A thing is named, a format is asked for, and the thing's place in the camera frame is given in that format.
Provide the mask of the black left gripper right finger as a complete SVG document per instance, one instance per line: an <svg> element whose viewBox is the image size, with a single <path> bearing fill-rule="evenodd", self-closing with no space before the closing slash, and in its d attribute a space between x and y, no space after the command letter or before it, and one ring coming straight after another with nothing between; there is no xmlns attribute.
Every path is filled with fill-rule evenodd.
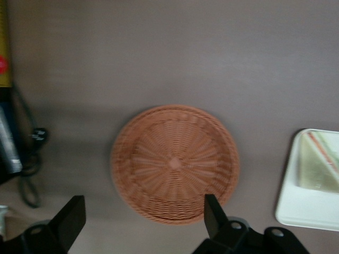
<svg viewBox="0 0 339 254"><path fill-rule="evenodd" d="M194 253L261 253L261 235L239 217L228 217L213 194L204 196L204 224L208 238Z"/></svg>

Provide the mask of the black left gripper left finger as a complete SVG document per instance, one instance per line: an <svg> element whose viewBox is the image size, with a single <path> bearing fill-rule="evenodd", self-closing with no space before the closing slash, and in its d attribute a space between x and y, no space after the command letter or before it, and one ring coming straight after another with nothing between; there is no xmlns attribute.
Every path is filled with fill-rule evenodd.
<svg viewBox="0 0 339 254"><path fill-rule="evenodd" d="M86 223L85 197L73 196L50 220L21 234L23 253L68 253Z"/></svg>

